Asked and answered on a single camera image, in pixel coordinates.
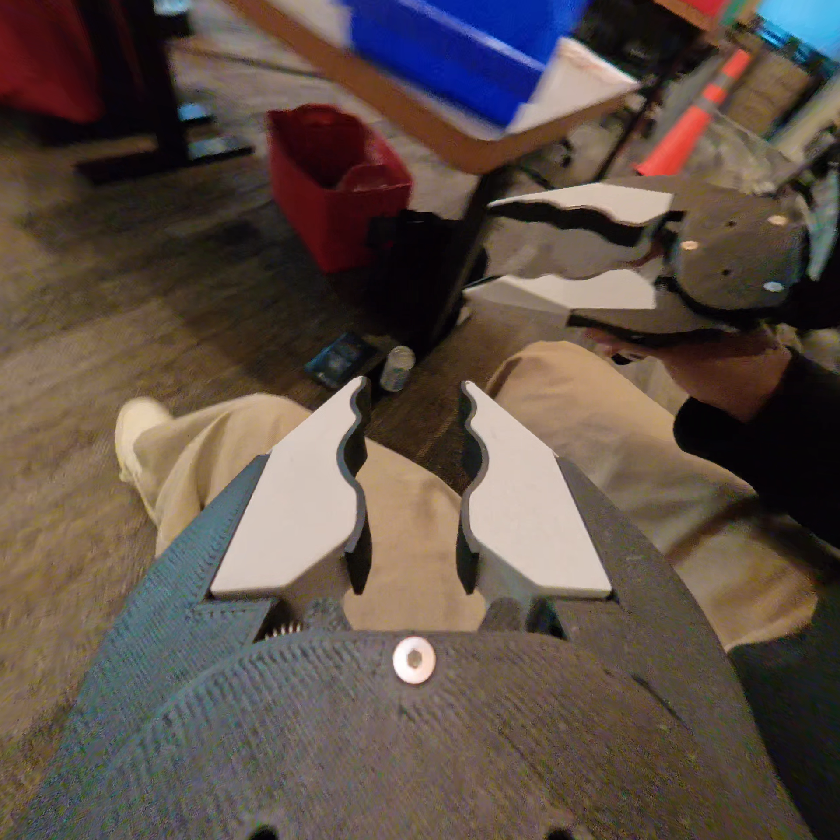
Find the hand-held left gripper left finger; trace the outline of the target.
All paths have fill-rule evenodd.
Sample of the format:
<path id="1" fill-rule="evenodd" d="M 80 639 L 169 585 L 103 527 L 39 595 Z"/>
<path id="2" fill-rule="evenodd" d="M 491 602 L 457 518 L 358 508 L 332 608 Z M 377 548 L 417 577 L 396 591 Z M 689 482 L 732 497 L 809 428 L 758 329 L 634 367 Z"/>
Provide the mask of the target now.
<path id="1" fill-rule="evenodd" d="M 276 596 L 291 610 L 364 592 L 371 528 L 358 475 L 371 384 L 353 378 L 283 437 L 265 465 L 210 586 L 217 600 Z"/>

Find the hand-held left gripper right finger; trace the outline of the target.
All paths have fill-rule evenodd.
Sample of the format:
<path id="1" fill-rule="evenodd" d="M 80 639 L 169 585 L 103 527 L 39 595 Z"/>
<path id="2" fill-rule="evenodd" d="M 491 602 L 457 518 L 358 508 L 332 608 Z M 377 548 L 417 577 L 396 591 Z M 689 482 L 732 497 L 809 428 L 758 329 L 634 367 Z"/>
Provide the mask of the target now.
<path id="1" fill-rule="evenodd" d="M 458 580 L 487 605 L 606 600 L 613 587 L 552 449 L 472 381 L 459 387 Z"/>

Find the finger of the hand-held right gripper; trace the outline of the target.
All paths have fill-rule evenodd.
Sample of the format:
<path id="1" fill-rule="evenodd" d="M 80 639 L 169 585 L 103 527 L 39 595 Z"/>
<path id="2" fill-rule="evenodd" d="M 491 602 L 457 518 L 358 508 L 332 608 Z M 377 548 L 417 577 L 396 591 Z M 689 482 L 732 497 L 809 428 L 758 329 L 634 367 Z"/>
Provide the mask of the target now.
<path id="1" fill-rule="evenodd" d="M 674 199 L 671 192 L 598 182 L 503 198 L 489 205 L 489 215 L 562 232 L 584 231 L 611 245 L 634 248 L 665 219 Z"/>
<path id="2" fill-rule="evenodd" d="M 653 234 L 637 232 L 637 242 L 624 246 L 586 230 L 516 226 L 517 247 L 491 279 L 466 288 L 465 298 L 552 314 L 651 311 L 658 258 L 651 256 Z"/>

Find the person's right forearm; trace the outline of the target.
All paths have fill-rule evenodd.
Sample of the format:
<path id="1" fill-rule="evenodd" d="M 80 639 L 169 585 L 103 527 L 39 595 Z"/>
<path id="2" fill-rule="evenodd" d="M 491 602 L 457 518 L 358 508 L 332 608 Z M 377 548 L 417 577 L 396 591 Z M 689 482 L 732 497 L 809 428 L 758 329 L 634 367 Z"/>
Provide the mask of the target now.
<path id="1" fill-rule="evenodd" d="M 675 420 L 677 445 L 722 467 L 762 502 L 839 548 L 839 378 L 804 355 L 792 360 L 748 422 L 690 398 Z"/>

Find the person's right hand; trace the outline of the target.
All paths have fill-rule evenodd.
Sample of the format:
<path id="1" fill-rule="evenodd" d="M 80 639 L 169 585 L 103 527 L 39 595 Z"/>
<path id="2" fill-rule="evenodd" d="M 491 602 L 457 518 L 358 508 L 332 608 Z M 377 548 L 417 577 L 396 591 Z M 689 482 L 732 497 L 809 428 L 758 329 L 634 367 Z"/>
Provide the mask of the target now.
<path id="1" fill-rule="evenodd" d="M 771 399 L 793 359 L 792 351 L 767 328 L 658 350 L 598 329 L 586 330 L 586 336 L 610 355 L 656 359 L 689 397 L 742 424 L 752 421 Z"/>

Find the orange traffic cone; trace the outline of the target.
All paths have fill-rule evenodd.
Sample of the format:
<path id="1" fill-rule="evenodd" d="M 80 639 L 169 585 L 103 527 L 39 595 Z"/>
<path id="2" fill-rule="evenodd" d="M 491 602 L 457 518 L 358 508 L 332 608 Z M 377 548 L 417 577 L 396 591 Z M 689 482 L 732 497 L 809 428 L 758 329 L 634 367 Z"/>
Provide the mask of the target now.
<path id="1" fill-rule="evenodd" d="M 648 157 L 637 164 L 641 176 L 678 175 L 688 162 L 712 118 L 753 61 L 745 49 L 737 49 L 702 88 Z"/>

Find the person's left leg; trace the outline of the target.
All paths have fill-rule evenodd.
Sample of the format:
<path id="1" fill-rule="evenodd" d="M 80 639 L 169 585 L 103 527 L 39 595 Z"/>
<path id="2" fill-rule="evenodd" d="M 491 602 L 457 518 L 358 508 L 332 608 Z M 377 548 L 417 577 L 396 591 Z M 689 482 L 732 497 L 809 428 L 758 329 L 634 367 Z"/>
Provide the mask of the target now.
<path id="1" fill-rule="evenodd" d="M 310 412 L 284 396 L 254 394 L 174 417 L 135 445 L 133 484 L 157 528 L 160 555 L 258 455 Z M 343 609 L 361 631 L 472 632 L 486 611 L 456 570 L 460 496 L 440 478 L 366 441 L 358 479 L 369 508 L 371 574 Z"/>

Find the black desk leg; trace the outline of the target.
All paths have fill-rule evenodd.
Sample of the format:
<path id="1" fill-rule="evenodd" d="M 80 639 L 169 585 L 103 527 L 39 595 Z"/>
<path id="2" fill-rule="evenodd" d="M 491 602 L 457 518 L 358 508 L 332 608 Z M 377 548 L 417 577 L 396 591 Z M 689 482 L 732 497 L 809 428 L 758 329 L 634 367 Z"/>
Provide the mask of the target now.
<path id="1" fill-rule="evenodd" d="M 517 162 L 514 161 L 480 176 L 469 195 L 418 317 L 414 349 L 419 359 L 425 359 L 452 331 L 460 311 L 463 289 L 490 223 L 488 206 L 504 197 L 516 169 Z"/>
<path id="2" fill-rule="evenodd" d="M 190 139 L 153 2 L 129 1 L 121 2 L 121 6 L 138 61 L 144 117 L 154 136 L 155 148 L 79 162 L 78 174 L 94 186 L 105 186 L 252 155 L 255 148 L 251 144 L 229 135 Z"/>

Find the blue packet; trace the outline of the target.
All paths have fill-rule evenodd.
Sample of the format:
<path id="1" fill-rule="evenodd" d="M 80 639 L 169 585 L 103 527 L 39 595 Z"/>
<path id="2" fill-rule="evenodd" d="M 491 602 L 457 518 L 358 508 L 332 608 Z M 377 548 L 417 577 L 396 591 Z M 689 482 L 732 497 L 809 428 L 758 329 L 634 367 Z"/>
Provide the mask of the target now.
<path id="1" fill-rule="evenodd" d="M 364 375 L 382 357 L 382 351 L 356 332 L 342 333 L 304 365 L 308 377 L 336 392 L 358 375 Z"/>

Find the black backpack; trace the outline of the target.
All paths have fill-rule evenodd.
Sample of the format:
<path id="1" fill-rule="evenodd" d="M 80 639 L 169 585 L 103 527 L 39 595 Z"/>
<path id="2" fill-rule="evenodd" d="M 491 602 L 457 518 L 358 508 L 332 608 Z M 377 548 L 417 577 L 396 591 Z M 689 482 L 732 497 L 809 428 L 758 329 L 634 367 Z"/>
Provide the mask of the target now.
<path id="1" fill-rule="evenodd" d="M 414 209 L 368 225 L 366 303 L 385 332 L 420 360 L 439 343 L 429 335 L 448 297 L 445 269 L 459 228 L 457 220 Z"/>

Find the person's white left shoe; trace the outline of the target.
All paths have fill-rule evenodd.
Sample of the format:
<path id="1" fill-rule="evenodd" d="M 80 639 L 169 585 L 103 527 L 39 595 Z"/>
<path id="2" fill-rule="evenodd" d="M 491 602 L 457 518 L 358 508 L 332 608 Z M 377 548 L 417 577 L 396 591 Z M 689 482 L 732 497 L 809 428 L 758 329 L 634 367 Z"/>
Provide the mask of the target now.
<path id="1" fill-rule="evenodd" d="M 163 404 L 147 396 L 135 397 L 120 408 L 114 430 L 114 451 L 123 484 L 135 484 L 140 473 L 135 452 L 140 436 L 172 419 L 173 415 Z"/>

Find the blue plastic bin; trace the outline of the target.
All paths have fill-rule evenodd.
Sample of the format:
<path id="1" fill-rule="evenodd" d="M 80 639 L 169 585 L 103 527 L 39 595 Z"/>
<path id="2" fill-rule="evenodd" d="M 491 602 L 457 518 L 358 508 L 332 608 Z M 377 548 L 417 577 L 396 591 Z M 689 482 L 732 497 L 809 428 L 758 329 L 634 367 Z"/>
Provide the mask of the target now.
<path id="1" fill-rule="evenodd" d="M 349 1 L 360 56 L 491 123 L 530 99 L 586 1 Z"/>

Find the red plastic bin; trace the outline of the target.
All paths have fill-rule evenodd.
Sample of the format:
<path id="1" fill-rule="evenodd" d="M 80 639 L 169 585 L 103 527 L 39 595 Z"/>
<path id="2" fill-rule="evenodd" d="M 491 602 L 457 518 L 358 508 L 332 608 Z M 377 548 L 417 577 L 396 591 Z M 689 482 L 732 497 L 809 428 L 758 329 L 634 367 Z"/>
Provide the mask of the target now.
<path id="1" fill-rule="evenodd" d="M 408 208 L 413 177 L 372 127 L 327 104 L 269 110 L 269 178 L 276 205 L 321 271 L 368 266 L 371 222 Z"/>

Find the red cloth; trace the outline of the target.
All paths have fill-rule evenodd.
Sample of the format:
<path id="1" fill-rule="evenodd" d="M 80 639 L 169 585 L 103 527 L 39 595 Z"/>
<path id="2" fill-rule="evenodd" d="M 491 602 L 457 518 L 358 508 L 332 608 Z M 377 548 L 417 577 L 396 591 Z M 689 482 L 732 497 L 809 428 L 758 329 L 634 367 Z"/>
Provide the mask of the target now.
<path id="1" fill-rule="evenodd" d="M 78 2 L 1 2 L 1 104 L 74 123 L 104 115 Z"/>

